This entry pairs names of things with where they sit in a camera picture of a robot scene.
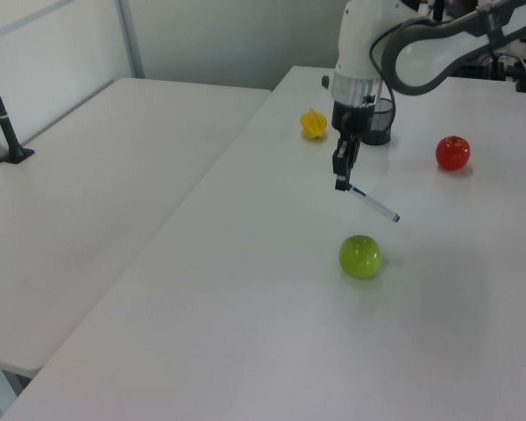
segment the red apple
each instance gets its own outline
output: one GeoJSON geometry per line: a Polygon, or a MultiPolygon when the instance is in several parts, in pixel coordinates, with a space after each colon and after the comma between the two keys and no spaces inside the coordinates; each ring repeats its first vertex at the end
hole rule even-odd
{"type": "Polygon", "coordinates": [[[438,165],[446,171],[462,168],[470,159],[470,145],[458,136],[442,139],[437,146],[438,165]]]}

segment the white marker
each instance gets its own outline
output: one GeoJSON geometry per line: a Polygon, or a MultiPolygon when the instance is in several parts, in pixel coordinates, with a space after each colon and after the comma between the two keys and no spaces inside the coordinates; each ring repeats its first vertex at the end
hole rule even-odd
{"type": "Polygon", "coordinates": [[[367,195],[364,191],[357,189],[353,185],[349,184],[347,186],[347,191],[350,191],[351,193],[353,193],[353,195],[358,197],[360,200],[362,200],[364,203],[366,203],[371,208],[376,209],[379,213],[384,215],[386,218],[389,218],[394,222],[399,222],[399,220],[401,219],[400,216],[397,213],[395,213],[393,210],[388,209],[382,203],[376,202],[369,195],[367,195]]]}

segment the white table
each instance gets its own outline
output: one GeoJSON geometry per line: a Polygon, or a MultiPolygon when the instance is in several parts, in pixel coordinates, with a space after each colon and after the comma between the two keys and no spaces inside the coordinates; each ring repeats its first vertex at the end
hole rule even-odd
{"type": "Polygon", "coordinates": [[[123,79],[0,165],[0,368],[45,365],[269,94],[123,79]]]}
{"type": "Polygon", "coordinates": [[[323,72],[293,68],[4,421],[526,421],[526,95],[399,97],[352,177],[396,225],[333,189],[334,131],[301,137],[323,72]],[[450,134],[459,174],[434,157],[450,134]],[[383,250],[374,280],[338,265],[353,234],[383,250]]]}

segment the wall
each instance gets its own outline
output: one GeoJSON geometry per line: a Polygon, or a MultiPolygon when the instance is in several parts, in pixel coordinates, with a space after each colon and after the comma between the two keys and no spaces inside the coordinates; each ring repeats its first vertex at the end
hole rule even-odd
{"type": "Polygon", "coordinates": [[[346,0],[121,0],[147,78],[273,89],[334,67],[346,0]]]}
{"type": "Polygon", "coordinates": [[[130,75],[116,0],[74,0],[0,37],[0,93],[21,143],[130,75]]]}

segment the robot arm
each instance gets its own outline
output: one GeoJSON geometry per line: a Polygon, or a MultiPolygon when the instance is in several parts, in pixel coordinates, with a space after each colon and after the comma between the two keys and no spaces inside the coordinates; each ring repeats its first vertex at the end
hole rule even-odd
{"type": "Polygon", "coordinates": [[[333,154],[336,189],[348,187],[383,78],[402,94],[425,94],[470,59],[524,35],[526,0],[501,0],[445,25],[428,20],[400,0],[351,0],[341,25],[331,87],[335,101],[331,122],[341,134],[333,154]],[[382,38],[383,34],[391,36],[382,38]],[[373,58],[381,69],[369,59],[374,45],[373,58]]]}

